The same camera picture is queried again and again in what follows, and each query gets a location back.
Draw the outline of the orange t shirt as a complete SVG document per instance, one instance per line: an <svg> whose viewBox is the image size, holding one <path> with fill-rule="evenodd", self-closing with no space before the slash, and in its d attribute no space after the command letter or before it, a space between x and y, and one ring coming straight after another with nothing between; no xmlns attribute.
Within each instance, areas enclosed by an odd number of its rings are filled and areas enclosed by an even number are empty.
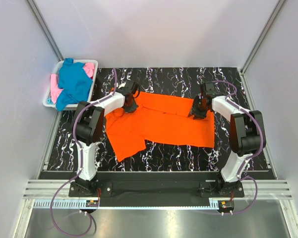
<svg viewBox="0 0 298 238"><path fill-rule="evenodd" d="M141 92L138 108L126 113L119 108L106 115L106 134L119 162L146 149L146 141L169 145L213 148L214 114L205 119L189 117L193 100Z"/></svg>

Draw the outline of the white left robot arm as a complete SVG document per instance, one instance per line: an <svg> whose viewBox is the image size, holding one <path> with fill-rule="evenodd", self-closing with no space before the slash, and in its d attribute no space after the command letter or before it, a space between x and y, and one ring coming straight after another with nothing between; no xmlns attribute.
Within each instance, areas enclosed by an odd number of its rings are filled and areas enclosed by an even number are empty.
<svg viewBox="0 0 298 238"><path fill-rule="evenodd" d="M94 165L95 147L102 136L105 116L116 109L123 109L126 113L135 112L138 107L135 98L139 95L139 85L128 80L101 99L78 104L72 120L72 135L78 151L78 169L71 180L72 190L78 188L86 196L99 191Z"/></svg>

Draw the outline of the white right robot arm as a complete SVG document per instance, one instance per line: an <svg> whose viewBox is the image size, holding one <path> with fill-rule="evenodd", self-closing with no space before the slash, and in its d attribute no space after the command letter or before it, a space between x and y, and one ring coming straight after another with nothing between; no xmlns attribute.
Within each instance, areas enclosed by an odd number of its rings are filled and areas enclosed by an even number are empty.
<svg viewBox="0 0 298 238"><path fill-rule="evenodd" d="M215 83L204 82L201 96L196 96L188 114L194 119L205 119L208 112L217 112L230 123L229 143L231 153L225 166L218 172L209 188L201 187L201 195L231 197L242 191L241 174L250 159L258 156L266 146L263 116L260 111L250 111L232 101L237 93L234 86L232 94L223 95L216 91Z"/></svg>

